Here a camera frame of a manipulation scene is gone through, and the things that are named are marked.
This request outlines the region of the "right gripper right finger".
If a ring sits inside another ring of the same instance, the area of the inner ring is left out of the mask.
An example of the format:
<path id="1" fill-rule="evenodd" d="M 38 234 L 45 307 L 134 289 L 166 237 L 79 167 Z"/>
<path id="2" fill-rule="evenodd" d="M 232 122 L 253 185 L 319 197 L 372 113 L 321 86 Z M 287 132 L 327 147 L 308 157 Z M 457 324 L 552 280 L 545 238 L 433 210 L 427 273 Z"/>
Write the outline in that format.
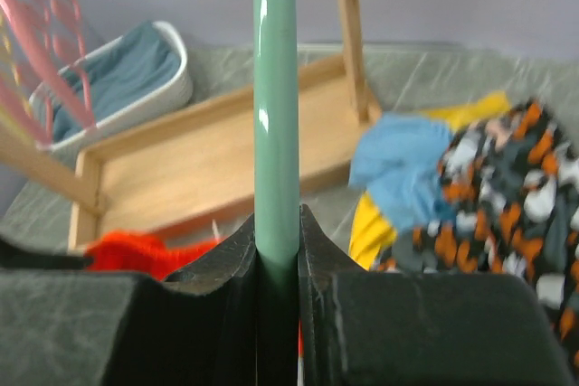
<path id="1" fill-rule="evenodd" d="M 354 285 L 365 275 L 299 207 L 299 316 L 306 385 L 363 385 L 364 311 Z"/>

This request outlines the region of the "orange shorts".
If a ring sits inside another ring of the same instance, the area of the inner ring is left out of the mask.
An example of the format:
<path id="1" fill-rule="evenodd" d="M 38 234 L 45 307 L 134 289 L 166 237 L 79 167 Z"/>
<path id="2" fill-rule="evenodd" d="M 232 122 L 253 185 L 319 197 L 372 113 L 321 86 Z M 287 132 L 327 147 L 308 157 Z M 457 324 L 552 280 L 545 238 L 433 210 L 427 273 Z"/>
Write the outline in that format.
<path id="1" fill-rule="evenodd" d="M 140 272 L 162 281 L 222 241 L 223 237 L 211 237 L 189 246 L 168 248 L 155 234 L 112 231 L 85 249 L 83 256 L 91 260 L 88 266 L 91 271 Z"/>

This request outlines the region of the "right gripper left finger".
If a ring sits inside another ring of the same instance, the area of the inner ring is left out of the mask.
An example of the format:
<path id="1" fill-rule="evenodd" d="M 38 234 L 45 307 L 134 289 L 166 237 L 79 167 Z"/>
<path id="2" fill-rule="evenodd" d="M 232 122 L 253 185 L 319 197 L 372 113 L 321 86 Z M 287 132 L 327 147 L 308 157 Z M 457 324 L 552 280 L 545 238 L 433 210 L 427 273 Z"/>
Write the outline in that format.
<path id="1" fill-rule="evenodd" d="M 257 251 L 254 217 L 200 259 L 170 275 L 168 286 L 192 298 L 185 316 L 193 385 L 256 381 Z"/>

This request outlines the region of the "green hanger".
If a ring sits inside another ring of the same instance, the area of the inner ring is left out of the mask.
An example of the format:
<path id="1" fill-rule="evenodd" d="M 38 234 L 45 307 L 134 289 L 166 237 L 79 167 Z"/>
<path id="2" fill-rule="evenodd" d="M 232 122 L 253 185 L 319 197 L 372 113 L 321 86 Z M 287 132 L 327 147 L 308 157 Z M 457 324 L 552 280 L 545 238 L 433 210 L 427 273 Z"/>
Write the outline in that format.
<path id="1" fill-rule="evenodd" d="M 257 382 L 294 385 L 299 341 L 296 0 L 253 0 L 253 14 Z"/>

